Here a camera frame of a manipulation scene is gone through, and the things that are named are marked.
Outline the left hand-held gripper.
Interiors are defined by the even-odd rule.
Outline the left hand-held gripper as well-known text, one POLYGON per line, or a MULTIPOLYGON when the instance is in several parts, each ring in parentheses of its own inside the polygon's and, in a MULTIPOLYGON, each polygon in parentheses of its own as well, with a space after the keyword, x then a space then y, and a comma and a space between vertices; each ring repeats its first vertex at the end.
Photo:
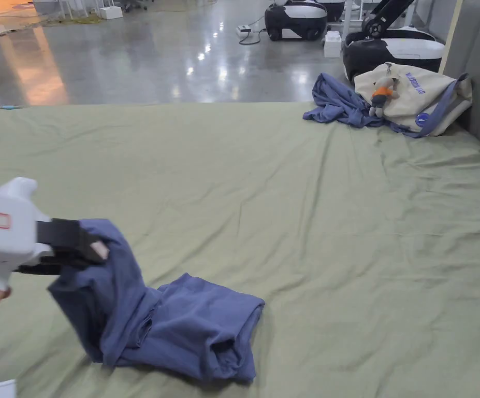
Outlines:
POLYGON ((0 290, 11 273, 58 276, 63 264, 97 266, 108 247, 75 220, 50 218, 32 202, 37 181, 14 178, 0 186, 0 290))

